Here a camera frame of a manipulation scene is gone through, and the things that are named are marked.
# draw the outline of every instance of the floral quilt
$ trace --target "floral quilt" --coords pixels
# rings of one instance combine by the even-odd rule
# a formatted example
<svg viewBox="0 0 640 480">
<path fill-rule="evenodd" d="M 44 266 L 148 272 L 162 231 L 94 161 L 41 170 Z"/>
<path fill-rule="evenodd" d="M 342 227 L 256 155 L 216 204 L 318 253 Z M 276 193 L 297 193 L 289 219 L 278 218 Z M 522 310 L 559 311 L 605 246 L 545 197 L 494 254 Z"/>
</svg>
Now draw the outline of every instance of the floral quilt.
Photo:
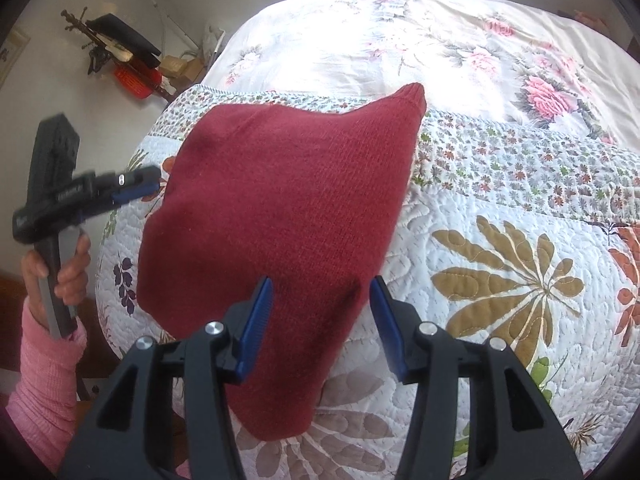
<svg viewBox="0 0 640 480">
<path fill-rule="evenodd" d="M 608 38 L 500 0 L 288 0 L 233 36 L 204 83 L 377 97 L 640 150 L 640 64 Z"/>
<path fill-rule="evenodd" d="M 162 114 L 130 168 L 158 164 L 165 184 L 182 141 L 216 104 L 342 113 L 367 101 L 196 86 Z M 105 227 L 96 299 L 107 341 L 120 355 L 143 334 L 173 339 L 136 303 L 142 229 L 163 195 L 161 186 L 113 212 Z M 632 152 L 575 133 L 431 109 L 381 270 L 392 295 L 414 304 L 423 319 L 473 341 L 507 341 L 585 472 L 606 455 L 640 400 L 639 206 L 640 158 Z M 460 392 L 454 478 L 468 451 L 468 384 Z M 305 434 L 260 442 L 234 421 L 247 476 L 390 479 L 414 397 L 415 387 L 398 384 L 388 370 L 366 306 Z M 178 383 L 178 412 L 182 402 Z"/>
</svg>

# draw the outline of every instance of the pink shirt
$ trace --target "pink shirt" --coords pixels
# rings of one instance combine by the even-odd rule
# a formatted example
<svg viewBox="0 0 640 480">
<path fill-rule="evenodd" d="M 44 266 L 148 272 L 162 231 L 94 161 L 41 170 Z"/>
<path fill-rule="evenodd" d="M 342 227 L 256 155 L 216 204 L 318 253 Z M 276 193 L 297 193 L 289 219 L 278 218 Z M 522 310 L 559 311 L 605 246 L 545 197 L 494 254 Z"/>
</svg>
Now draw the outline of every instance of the pink shirt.
<svg viewBox="0 0 640 480">
<path fill-rule="evenodd" d="M 60 467 L 76 426 L 76 365 L 86 348 L 86 330 L 54 340 L 33 319 L 27 300 L 22 310 L 20 382 L 7 413 L 25 441 L 52 472 Z M 188 463 L 176 471 L 190 478 Z"/>
</svg>

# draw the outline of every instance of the brown leaf pattern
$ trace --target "brown leaf pattern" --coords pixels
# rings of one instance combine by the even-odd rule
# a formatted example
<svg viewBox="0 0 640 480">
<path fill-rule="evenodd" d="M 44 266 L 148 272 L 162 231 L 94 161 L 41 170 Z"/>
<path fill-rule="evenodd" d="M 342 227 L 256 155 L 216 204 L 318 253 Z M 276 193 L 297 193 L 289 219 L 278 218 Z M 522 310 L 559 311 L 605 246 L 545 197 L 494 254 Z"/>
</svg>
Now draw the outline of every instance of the brown leaf pattern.
<svg viewBox="0 0 640 480">
<path fill-rule="evenodd" d="M 258 450 L 255 467 L 260 478 L 272 478 L 283 459 L 291 480 L 354 480 L 346 468 L 384 471 L 384 458 L 345 438 L 388 438 L 394 436 L 393 431 L 376 414 L 344 408 L 375 393 L 382 384 L 362 368 L 332 377 L 324 384 L 313 424 L 305 434 L 287 441 L 261 442 L 241 428 L 236 435 L 238 449 Z"/>
<path fill-rule="evenodd" d="M 514 346 L 515 354 L 527 366 L 541 336 L 545 345 L 551 344 L 554 329 L 550 302 L 579 316 L 565 300 L 578 296 L 584 283 L 568 275 L 574 264 L 570 258 L 562 259 L 549 276 L 556 248 L 546 234 L 538 237 L 534 251 L 527 235 L 510 222 L 504 222 L 502 232 L 478 216 L 476 226 L 491 248 L 467 240 L 458 231 L 433 234 L 446 248 L 491 269 L 449 267 L 431 277 L 436 290 L 447 299 L 469 301 L 451 316 L 447 331 L 460 337 L 489 330 Z"/>
<path fill-rule="evenodd" d="M 175 341 L 175 337 L 169 334 L 166 330 L 162 330 L 160 333 L 160 337 L 158 338 L 158 343 L 161 345 L 167 343 L 173 343 Z"/>
<path fill-rule="evenodd" d="M 566 436 L 576 454 L 580 455 L 582 449 L 589 444 L 596 444 L 596 439 L 593 437 L 593 433 L 602 426 L 603 420 L 604 415 L 597 414 L 587 416 L 579 426 L 574 424 L 574 418 L 570 418 L 564 425 Z"/>
<path fill-rule="evenodd" d="M 280 465 L 281 454 L 282 444 L 280 444 L 279 440 L 264 443 L 255 459 L 255 469 L 260 478 L 270 478 L 276 474 Z"/>
</svg>

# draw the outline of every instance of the quilted bedspread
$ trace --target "quilted bedspread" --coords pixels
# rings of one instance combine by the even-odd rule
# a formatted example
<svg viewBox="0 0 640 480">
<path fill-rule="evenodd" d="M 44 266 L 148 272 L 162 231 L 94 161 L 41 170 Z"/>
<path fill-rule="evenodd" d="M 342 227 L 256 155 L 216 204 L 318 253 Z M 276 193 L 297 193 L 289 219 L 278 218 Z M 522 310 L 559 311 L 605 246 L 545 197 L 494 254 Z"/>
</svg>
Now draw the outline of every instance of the quilted bedspread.
<svg viewBox="0 0 640 480">
<path fill-rule="evenodd" d="M 344 112 L 365 102 L 196 86 L 173 103 L 130 162 L 162 166 L 160 191 L 113 212 L 104 231 L 96 299 L 111 347 L 124 354 L 143 334 L 172 340 L 136 303 L 137 256 L 145 220 L 161 206 L 175 154 L 199 117 L 222 103 Z M 490 335 L 508 341 L 585 471 L 604 457 L 639 402 L 639 206 L 640 158 L 627 150 L 572 132 L 432 109 L 381 270 L 391 294 L 414 304 L 423 319 L 476 342 Z M 463 470 L 468 449 L 468 384 L 460 391 L 452 476 Z M 234 421 L 247 475 L 390 479 L 414 397 L 415 387 L 398 384 L 388 370 L 366 306 L 305 434 L 259 442 Z M 178 412 L 182 398 L 177 383 Z"/>
</svg>

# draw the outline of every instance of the fingernail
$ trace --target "fingernail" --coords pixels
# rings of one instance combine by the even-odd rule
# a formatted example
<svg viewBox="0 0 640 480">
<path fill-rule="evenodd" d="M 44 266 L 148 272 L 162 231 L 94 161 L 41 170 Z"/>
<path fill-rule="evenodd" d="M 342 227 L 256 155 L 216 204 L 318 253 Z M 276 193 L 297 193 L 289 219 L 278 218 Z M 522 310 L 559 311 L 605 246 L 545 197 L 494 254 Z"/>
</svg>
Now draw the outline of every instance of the fingernail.
<svg viewBox="0 0 640 480">
<path fill-rule="evenodd" d="M 46 278 L 49 275 L 49 269 L 47 269 L 47 266 L 43 263 L 37 264 L 36 270 L 41 278 Z"/>
</svg>

